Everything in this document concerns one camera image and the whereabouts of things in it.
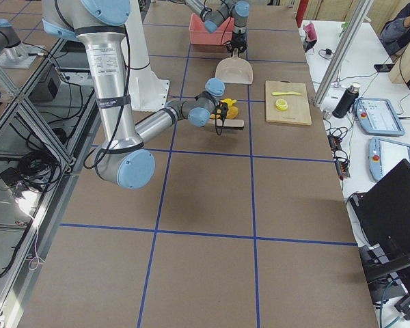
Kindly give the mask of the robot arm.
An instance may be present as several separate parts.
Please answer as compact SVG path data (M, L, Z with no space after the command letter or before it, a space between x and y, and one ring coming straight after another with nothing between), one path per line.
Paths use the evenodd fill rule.
M218 33L220 26L227 23L232 27L231 36L228 27L220 34L220 40L208 43L226 47L228 53L236 51L242 54L247 50L247 21L250 14L248 1L220 1L218 9L212 9L206 5L206 1L184 1L184 4L202 21L207 34Z
M152 178L153 155L144 144L180 120L203 127L225 92L222 80L211 78L193 100L169 101L139 123L133 119L129 94L131 24L144 34L138 5L132 1L43 1L42 22L51 36L81 42L94 84L105 132L90 169L103 180L125 189L139 189Z

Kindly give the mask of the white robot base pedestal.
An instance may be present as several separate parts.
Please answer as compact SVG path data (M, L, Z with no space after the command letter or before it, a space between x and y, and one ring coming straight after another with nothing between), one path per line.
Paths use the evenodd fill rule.
M125 23L128 39L122 41L122 51L130 74L128 91L131 106L136 111L155 112L165 105L170 82L159 79L153 72L139 3L132 0L129 4L131 13Z

